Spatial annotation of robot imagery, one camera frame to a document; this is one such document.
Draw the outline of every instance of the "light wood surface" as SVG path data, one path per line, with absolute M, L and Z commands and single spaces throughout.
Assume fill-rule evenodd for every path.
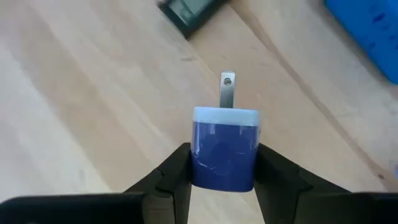
M 354 191 L 394 191 L 397 87 L 318 0 L 223 7 L 187 42 L 152 1 L 0 2 L 0 200 L 121 192 L 190 141 L 194 106 L 262 113 L 261 142 Z M 194 188 L 190 223 L 262 223 Z

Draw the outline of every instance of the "wood grain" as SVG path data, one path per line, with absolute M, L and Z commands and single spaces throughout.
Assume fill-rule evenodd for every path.
M 327 22 L 298 32 L 272 13 L 306 3 L 234 2 L 187 42 L 151 1 L 2 1 L 0 200 L 125 190 L 190 141 L 193 107 L 217 106 L 226 69 L 236 106 L 261 111 L 264 144 L 349 190 L 392 190 L 397 119 L 376 106 L 395 107 L 393 88 Z M 203 222 L 262 217 L 254 192 L 194 188 L 190 223 Z

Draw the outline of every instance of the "clamp jaw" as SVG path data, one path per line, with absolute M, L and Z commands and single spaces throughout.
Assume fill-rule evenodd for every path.
M 398 223 L 398 194 L 350 193 L 267 146 L 258 149 L 254 189 L 267 224 Z M 122 194 L 20 197 L 0 204 L 0 223 L 186 224 L 190 144 Z

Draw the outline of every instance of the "metal prong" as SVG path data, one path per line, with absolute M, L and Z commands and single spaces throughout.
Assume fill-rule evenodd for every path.
M 220 108 L 233 108 L 235 73 L 233 71 L 223 71 L 220 84 Z

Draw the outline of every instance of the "blue object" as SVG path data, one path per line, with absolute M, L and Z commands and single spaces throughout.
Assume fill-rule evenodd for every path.
M 398 84 L 398 0 L 326 0 L 369 57 Z
M 229 192 L 252 190 L 258 144 L 257 111 L 196 107 L 192 184 Z

